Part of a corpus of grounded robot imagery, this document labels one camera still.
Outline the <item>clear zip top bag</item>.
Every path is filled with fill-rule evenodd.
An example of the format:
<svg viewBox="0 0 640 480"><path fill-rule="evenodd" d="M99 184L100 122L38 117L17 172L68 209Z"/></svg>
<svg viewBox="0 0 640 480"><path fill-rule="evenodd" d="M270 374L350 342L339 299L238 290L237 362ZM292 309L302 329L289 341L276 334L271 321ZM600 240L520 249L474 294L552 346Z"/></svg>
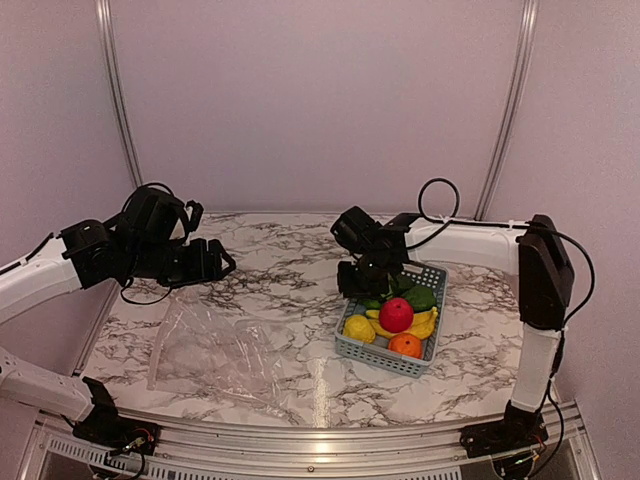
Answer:
<svg viewBox="0 0 640 480"><path fill-rule="evenodd" d="M147 388L232 401L285 415L281 350L287 329L256 316L228 319L199 295L171 297L150 356Z"/></svg>

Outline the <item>grey plastic basket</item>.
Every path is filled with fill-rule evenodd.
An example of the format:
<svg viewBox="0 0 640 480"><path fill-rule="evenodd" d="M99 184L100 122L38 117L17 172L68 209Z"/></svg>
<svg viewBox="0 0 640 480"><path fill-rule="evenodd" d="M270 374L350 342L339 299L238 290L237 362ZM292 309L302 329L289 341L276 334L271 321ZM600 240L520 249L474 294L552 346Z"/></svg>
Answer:
<svg viewBox="0 0 640 480"><path fill-rule="evenodd" d="M379 323L379 304L350 299L334 329L335 351L400 375L418 378L433 363L444 313L448 271L433 265L412 264L401 272L402 286L417 286L429 309L416 311L409 329L390 332Z"/></svg>

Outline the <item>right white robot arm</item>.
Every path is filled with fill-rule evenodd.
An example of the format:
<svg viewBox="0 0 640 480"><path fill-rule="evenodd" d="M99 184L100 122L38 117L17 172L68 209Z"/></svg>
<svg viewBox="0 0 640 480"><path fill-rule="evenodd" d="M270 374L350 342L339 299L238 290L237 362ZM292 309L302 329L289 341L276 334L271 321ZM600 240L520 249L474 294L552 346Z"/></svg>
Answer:
<svg viewBox="0 0 640 480"><path fill-rule="evenodd" d="M461 263L516 276L523 346L516 384L495 438L515 448L534 431L559 367L575 272L566 236L545 215L525 223L476 222L402 213L382 224L354 206L330 228L354 261L338 265L339 292L348 299L380 299L402 268L419 260Z"/></svg>

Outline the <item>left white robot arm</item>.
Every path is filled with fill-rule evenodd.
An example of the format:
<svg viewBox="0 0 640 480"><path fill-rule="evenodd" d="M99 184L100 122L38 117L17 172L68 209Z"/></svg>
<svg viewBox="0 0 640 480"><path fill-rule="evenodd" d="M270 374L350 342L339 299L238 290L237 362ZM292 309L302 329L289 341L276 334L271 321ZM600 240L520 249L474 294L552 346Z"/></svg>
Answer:
<svg viewBox="0 0 640 480"><path fill-rule="evenodd" d="M200 203L183 202L152 182L134 190L110 219L84 220L49 234L31 253L2 267L2 322L110 280L127 289L136 279L148 279L173 292L224 279L236 268L231 255L216 239L191 236L202 215ZM101 382L57 374L7 350L1 352L1 395L86 423L106 445L126 436L126 423Z"/></svg>

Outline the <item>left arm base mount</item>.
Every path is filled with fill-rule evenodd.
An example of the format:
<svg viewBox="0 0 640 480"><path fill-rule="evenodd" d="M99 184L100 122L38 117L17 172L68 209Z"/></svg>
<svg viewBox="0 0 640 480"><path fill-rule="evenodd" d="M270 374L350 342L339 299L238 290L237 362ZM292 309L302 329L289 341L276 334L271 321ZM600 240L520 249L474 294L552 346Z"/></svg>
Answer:
<svg viewBox="0 0 640 480"><path fill-rule="evenodd" d="M125 447L135 440L142 438L144 442L134 448L145 456L155 451L160 427L156 423L129 419L115 418L106 420L85 420L73 427L73 435L118 452L125 452Z"/></svg>

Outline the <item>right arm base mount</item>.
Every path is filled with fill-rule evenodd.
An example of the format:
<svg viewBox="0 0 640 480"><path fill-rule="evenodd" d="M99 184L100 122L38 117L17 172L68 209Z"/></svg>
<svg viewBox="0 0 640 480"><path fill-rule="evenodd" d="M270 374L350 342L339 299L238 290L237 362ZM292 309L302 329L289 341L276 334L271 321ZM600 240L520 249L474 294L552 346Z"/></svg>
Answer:
<svg viewBox="0 0 640 480"><path fill-rule="evenodd" d="M541 419L529 424L518 419L501 419L463 427L460 445L469 458L477 458L542 444L548 438Z"/></svg>

